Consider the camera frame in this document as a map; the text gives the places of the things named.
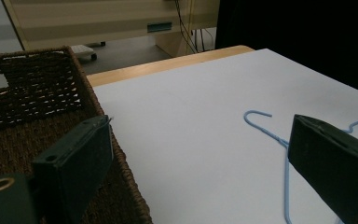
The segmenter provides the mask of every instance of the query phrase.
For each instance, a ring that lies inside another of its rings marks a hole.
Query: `dark background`
[[[271,49],[358,90],[358,2],[222,0],[217,49]]]

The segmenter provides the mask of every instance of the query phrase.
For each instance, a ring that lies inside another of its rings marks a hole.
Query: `wooden table edge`
[[[204,63],[211,60],[226,58],[229,56],[250,51],[254,50],[243,45],[229,47],[225,49],[214,49],[202,53],[186,55],[153,63],[144,63],[131,67],[88,75],[87,79],[89,80],[89,83],[92,87],[97,87],[120,80],[145,76],[195,63]]]

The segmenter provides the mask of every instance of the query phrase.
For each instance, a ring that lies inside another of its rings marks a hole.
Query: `hanger hook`
[[[250,114],[258,114],[258,115],[262,115],[262,116],[266,116],[266,117],[270,117],[270,118],[272,117],[272,115],[270,115],[268,113],[265,113],[265,112],[258,111],[258,110],[249,110],[249,111],[245,112],[245,114],[243,115],[243,119],[246,121],[246,123],[248,123],[252,127],[257,128],[261,132],[263,132],[266,135],[270,136],[271,138],[277,140],[286,149],[289,148],[289,142],[288,141],[281,139],[280,137],[278,137],[277,135],[275,135],[272,132],[268,131],[267,129],[262,128],[262,127],[258,126],[257,124],[251,122],[248,119],[248,115],[250,115]]]

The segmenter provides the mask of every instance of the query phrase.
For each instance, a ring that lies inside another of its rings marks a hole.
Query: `floor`
[[[215,28],[204,29],[202,42],[199,31],[197,38],[199,51],[213,49],[214,37]],[[93,61],[90,56],[78,59],[86,75],[171,58],[169,54],[156,45],[155,38],[152,35],[106,41],[105,43],[105,46],[101,46],[100,43],[87,45],[94,49],[97,60]]]

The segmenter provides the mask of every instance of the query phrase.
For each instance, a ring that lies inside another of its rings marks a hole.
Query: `desk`
[[[24,49],[55,48],[155,35],[172,56],[191,52],[173,0],[2,0]],[[187,30],[216,27],[219,0],[181,0]],[[172,27],[149,32],[148,24]]]
[[[162,71],[149,64],[124,70],[154,71],[148,76],[91,81],[151,217],[170,224],[285,223],[284,148],[247,125],[243,113],[272,114],[249,119],[289,140],[294,114],[348,128],[358,120],[358,90],[268,49],[200,62]],[[290,214],[294,224],[337,223],[293,167]]]
[[[149,75],[157,72],[170,70],[173,68],[188,66],[195,63],[204,63],[210,60],[220,59],[250,51],[253,51],[253,49],[246,46],[235,46],[226,49],[215,49],[207,52],[181,56],[159,62],[145,63],[132,67],[102,72],[87,76],[87,78],[92,87],[97,87],[111,82]]]

